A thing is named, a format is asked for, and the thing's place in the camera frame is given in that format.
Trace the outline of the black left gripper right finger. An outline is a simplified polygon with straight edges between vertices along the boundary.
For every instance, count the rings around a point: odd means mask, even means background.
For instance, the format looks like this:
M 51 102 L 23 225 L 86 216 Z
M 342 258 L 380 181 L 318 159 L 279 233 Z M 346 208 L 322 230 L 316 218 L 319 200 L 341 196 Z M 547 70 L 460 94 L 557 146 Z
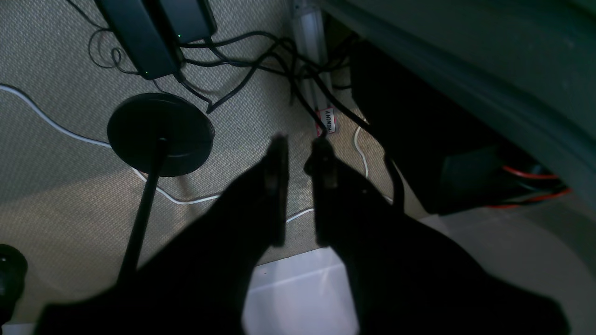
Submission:
M 568 335 L 559 303 L 491 275 L 451 238 L 389 203 L 318 138 L 312 178 L 318 242 L 347 272 L 361 335 Z

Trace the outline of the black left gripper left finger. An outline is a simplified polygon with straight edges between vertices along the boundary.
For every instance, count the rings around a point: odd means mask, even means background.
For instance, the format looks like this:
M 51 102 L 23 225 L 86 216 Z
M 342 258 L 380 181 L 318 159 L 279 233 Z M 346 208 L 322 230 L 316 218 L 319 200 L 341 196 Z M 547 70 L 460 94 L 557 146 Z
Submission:
M 236 178 L 200 218 L 122 283 L 91 299 L 49 305 L 37 335 L 244 335 L 251 276 L 284 242 L 289 144 Z

